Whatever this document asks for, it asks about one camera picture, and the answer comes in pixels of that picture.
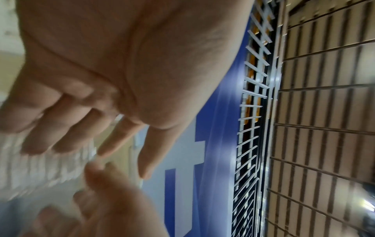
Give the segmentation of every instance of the metal grille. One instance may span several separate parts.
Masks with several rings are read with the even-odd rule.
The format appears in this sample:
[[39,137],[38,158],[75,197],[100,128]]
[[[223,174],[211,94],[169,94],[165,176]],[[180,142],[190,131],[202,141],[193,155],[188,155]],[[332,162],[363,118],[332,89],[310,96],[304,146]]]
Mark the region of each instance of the metal grille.
[[265,152],[274,95],[284,1],[257,0],[250,14],[249,44],[241,117],[239,119],[234,184],[232,237],[257,236],[263,231],[262,193]]
[[290,16],[271,152],[268,236],[357,236],[374,183],[375,3]]

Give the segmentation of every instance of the bright light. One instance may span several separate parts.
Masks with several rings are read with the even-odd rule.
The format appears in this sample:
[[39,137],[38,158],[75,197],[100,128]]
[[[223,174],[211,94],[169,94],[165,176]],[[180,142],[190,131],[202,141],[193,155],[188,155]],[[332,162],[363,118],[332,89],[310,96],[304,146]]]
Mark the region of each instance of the bright light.
[[374,212],[375,211],[375,206],[373,204],[371,204],[369,201],[367,200],[363,200],[363,203],[362,203],[362,206],[364,208],[366,208],[367,210],[369,211],[372,211]]

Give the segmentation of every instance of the white ribbed object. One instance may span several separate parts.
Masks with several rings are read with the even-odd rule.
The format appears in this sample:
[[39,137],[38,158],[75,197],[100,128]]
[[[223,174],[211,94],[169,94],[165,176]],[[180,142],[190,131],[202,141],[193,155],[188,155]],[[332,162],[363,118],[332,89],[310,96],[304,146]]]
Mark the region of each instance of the white ribbed object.
[[27,132],[0,134],[0,200],[10,200],[44,187],[78,178],[96,153],[93,141],[67,155],[48,151],[37,156],[20,155]]

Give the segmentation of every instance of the wire rack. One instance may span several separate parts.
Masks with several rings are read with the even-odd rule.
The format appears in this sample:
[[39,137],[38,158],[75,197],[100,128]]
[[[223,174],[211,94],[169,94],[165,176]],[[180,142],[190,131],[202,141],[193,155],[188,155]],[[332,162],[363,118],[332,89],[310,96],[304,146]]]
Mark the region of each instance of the wire rack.
[[305,2],[287,29],[268,236],[357,236],[375,181],[375,3]]
[[232,237],[264,230],[266,157],[272,98],[280,80],[280,45],[285,2],[257,0],[250,14],[234,183]]

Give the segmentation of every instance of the skin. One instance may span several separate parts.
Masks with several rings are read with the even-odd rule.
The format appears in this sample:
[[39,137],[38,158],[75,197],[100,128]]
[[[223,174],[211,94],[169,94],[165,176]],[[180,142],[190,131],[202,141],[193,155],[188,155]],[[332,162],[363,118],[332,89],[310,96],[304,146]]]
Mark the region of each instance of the skin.
[[0,131],[33,127],[22,152],[79,149],[123,119],[106,157],[150,125],[138,159],[152,171],[232,64],[253,0],[19,0],[25,64]]
[[84,172],[89,190],[73,196],[81,220],[46,207],[21,237],[169,236],[151,201],[111,163],[91,162]]

